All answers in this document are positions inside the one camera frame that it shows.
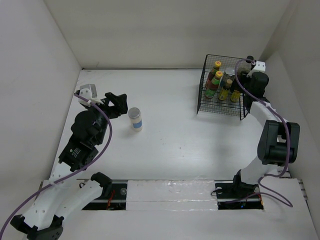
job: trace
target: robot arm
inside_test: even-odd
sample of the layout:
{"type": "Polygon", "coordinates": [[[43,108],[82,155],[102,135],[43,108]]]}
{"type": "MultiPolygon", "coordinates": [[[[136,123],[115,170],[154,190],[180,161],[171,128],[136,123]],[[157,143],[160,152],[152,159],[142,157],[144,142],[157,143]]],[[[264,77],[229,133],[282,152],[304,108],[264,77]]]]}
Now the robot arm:
{"type": "MultiPolygon", "coordinates": [[[[258,144],[257,157],[244,169],[240,171],[241,182],[248,185],[257,185],[258,180],[283,166],[286,159],[287,145],[283,142],[285,136],[281,120],[274,116],[265,106],[255,101],[250,108],[250,114],[264,126],[258,144]]],[[[289,163],[297,158],[300,127],[297,123],[287,122],[290,130],[290,152],[289,163]]]]}
{"type": "MultiPolygon", "coordinates": [[[[104,99],[98,100],[96,92],[94,84],[87,84],[82,86],[77,94],[97,103],[109,119],[127,113],[127,95],[115,96],[109,92],[104,99]]],[[[57,180],[91,163],[98,154],[95,146],[103,143],[106,133],[108,122],[103,114],[90,107],[87,102],[81,99],[79,102],[87,110],[75,117],[71,126],[72,136],[60,154],[49,180],[44,181],[44,186],[52,186],[41,192],[24,214],[14,216],[10,222],[18,231],[27,234],[29,240],[57,240],[63,231],[64,222],[73,211],[82,209],[101,196],[102,192],[108,194],[111,189],[112,180],[100,172],[95,173],[83,188],[67,200],[70,188],[81,172],[55,184],[57,180]]]]}
{"type": "MultiPolygon", "coordinates": [[[[264,177],[279,166],[285,165],[288,139],[286,139],[283,122],[267,109],[271,106],[264,97],[264,93],[265,87],[269,83],[269,78],[264,71],[264,62],[254,62],[250,73],[242,72],[239,80],[249,93],[267,103],[265,106],[243,92],[244,106],[263,126],[257,148],[257,157],[247,167],[239,170],[231,183],[219,182],[215,184],[216,190],[214,192],[218,193],[218,201],[220,199],[222,202],[229,202],[230,199],[245,198],[257,191],[258,181],[261,177],[264,177]]],[[[289,163],[293,163],[297,158],[300,126],[293,122],[286,122],[286,125],[290,138],[289,163]]]]}

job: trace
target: screw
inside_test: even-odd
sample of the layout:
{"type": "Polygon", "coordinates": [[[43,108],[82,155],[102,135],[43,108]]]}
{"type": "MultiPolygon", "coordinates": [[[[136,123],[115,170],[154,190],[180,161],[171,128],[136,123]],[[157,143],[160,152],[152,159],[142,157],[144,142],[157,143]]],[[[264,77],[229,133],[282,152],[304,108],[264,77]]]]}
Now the screw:
{"type": "Polygon", "coordinates": [[[218,186],[215,188],[216,190],[216,194],[222,194],[222,191],[218,191],[218,190],[222,190],[222,187],[218,186]]]}
{"type": "Polygon", "coordinates": [[[127,194],[127,189],[126,188],[121,188],[120,189],[120,194],[121,195],[126,195],[127,194]]]}

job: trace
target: red wire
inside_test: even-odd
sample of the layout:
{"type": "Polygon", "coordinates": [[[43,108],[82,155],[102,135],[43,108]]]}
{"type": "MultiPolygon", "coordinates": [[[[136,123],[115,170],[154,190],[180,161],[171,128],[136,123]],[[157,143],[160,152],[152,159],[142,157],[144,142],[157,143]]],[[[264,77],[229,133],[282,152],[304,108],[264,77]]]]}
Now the red wire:
{"type": "Polygon", "coordinates": [[[111,197],[110,197],[109,200],[108,200],[106,209],[108,209],[108,208],[110,207],[110,205],[111,205],[111,200],[114,198],[114,196],[115,196],[115,190],[113,190],[113,191],[111,192],[111,197]]]}

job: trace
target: white can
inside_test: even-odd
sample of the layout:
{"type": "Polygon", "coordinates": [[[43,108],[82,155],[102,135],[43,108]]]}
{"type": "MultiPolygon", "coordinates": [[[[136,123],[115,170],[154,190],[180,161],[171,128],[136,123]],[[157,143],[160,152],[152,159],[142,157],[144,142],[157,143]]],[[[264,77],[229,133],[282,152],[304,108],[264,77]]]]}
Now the white can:
{"type": "Polygon", "coordinates": [[[141,112],[139,108],[132,107],[128,111],[128,116],[131,121],[131,127],[136,132],[140,132],[142,130],[142,119],[141,119],[141,112]]]}

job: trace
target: black wire rack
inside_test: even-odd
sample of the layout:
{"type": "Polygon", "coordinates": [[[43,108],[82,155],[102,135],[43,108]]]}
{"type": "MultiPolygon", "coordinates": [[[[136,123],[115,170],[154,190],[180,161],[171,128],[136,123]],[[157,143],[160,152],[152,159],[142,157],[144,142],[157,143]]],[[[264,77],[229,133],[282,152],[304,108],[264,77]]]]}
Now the black wire rack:
{"type": "MultiPolygon", "coordinates": [[[[199,94],[198,94],[196,114],[198,114],[199,111],[202,111],[202,112],[240,117],[240,120],[244,119],[247,116],[248,111],[244,106],[244,98],[242,93],[238,102],[232,102],[230,100],[230,96],[232,94],[231,92],[228,93],[226,100],[220,101],[218,99],[219,92],[221,90],[220,88],[216,91],[213,98],[208,99],[205,97],[205,92],[206,92],[205,84],[210,71],[214,67],[215,61],[220,61],[222,63],[220,67],[220,71],[224,73],[226,68],[235,68],[237,62],[240,59],[241,58],[230,57],[230,56],[219,56],[219,55],[211,55],[211,54],[206,55],[203,69],[202,69],[200,84],[199,84],[199,94]]],[[[242,62],[239,67],[245,68],[246,67],[245,62],[242,62]]]]}

